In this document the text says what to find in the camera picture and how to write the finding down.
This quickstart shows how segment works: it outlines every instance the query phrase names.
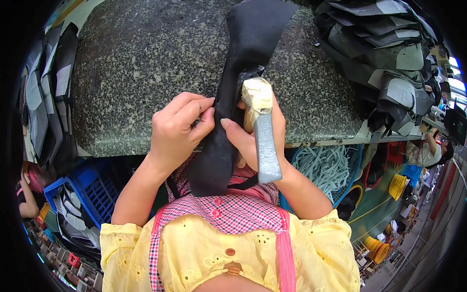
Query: factory floor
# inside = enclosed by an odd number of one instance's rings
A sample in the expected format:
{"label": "factory floor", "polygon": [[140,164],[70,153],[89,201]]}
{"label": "factory floor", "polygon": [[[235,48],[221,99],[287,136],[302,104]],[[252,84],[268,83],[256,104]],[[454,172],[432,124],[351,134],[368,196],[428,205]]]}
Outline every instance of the factory floor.
{"label": "factory floor", "polygon": [[[357,243],[358,240],[365,241],[367,236],[376,238],[391,220],[398,217],[403,201],[401,199],[394,201],[389,195],[388,189],[394,174],[403,173],[404,168],[405,165],[399,167],[400,171],[396,172],[393,163],[388,163],[386,171],[376,187],[363,192],[360,203],[348,221],[352,228],[352,237],[350,238],[352,244]],[[356,184],[363,187],[360,181]]]}

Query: yellow blouse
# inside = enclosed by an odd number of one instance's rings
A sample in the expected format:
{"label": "yellow blouse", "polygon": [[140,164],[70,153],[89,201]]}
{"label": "yellow blouse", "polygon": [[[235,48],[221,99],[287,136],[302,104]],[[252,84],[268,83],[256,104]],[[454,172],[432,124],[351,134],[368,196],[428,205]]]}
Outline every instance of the yellow blouse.
{"label": "yellow blouse", "polygon": [[[103,292],[151,291],[149,243],[154,218],[143,228],[135,224],[103,224],[100,231]],[[297,292],[354,292],[360,275],[350,243],[351,230],[337,211],[317,220],[290,214],[290,237]],[[272,291],[280,291],[276,234],[267,229],[225,235],[202,217],[188,214],[162,229],[157,269],[168,292],[191,292],[227,271],[226,263],[241,264],[240,275]]]}

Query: woman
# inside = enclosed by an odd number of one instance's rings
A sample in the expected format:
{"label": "woman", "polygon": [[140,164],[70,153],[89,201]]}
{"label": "woman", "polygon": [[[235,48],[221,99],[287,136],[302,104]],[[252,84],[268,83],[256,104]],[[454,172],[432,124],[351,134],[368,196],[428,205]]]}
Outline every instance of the woman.
{"label": "woman", "polygon": [[444,164],[454,155],[451,142],[436,143],[438,129],[428,130],[425,141],[408,141],[405,148],[407,164],[423,166],[427,169]]}
{"label": "woman", "polygon": [[[151,149],[121,192],[112,224],[101,226],[103,291],[358,291],[350,227],[284,158],[285,119],[275,98],[283,179],[211,197],[190,194],[185,170],[214,128],[213,102],[182,93],[154,114]],[[236,170],[231,183],[238,183],[257,170],[255,138],[234,121],[221,124],[251,168]],[[147,222],[169,175],[181,197],[169,192],[170,203]],[[296,216],[276,207],[279,190]]]}
{"label": "woman", "polygon": [[39,212],[46,201],[45,197],[43,194],[31,190],[23,171],[21,171],[21,181],[16,187],[16,195],[21,218],[31,220],[39,216]]}

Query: work table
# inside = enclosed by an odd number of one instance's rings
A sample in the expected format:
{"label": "work table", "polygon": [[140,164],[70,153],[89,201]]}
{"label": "work table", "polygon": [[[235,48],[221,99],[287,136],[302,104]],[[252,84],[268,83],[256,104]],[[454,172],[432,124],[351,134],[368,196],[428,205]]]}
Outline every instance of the work table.
{"label": "work table", "polygon": [[[146,154],[151,117],[182,91],[215,96],[238,0],[113,0],[79,34],[71,94],[77,144],[95,157]],[[362,127],[348,82],[324,55],[301,4],[263,77],[286,119],[289,147],[353,139]]]}

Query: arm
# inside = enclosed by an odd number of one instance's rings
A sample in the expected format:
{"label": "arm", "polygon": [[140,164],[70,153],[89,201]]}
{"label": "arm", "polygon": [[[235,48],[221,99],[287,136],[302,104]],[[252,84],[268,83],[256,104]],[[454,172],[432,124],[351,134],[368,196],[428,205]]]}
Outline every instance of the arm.
{"label": "arm", "polygon": [[[239,107],[245,108],[243,101],[239,103]],[[239,150],[250,168],[258,171],[255,137],[246,133],[230,119],[222,119],[221,124],[226,130],[227,138]],[[329,214],[333,207],[326,195],[284,157],[285,119],[275,96],[272,108],[272,128],[276,154],[283,177],[274,182],[275,185],[287,199],[298,218],[311,220]]]}
{"label": "arm", "polygon": [[[213,102],[214,98],[181,93],[153,115],[151,150],[121,191],[112,224],[146,224],[161,184],[214,128]],[[201,121],[192,127],[199,116]]]}
{"label": "arm", "polygon": [[328,215],[333,206],[324,193],[290,163],[281,166],[283,178],[275,185],[300,219],[318,219]]}
{"label": "arm", "polygon": [[34,195],[29,188],[28,183],[24,177],[24,172],[21,172],[20,185],[23,188],[25,203],[20,204],[20,214],[22,218],[35,218],[39,216],[39,207],[34,199]]}
{"label": "arm", "polygon": [[432,128],[431,132],[428,132],[426,134],[426,141],[428,142],[428,145],[430,145],[430,150],[432,152],[432,156],[434,156],[435,153],[436,153],[436,147],[437,146],[436,146],[436,140],[435,140],[434,135],[437,132],[437,130],[438,129],[436,129],[436,128]]}

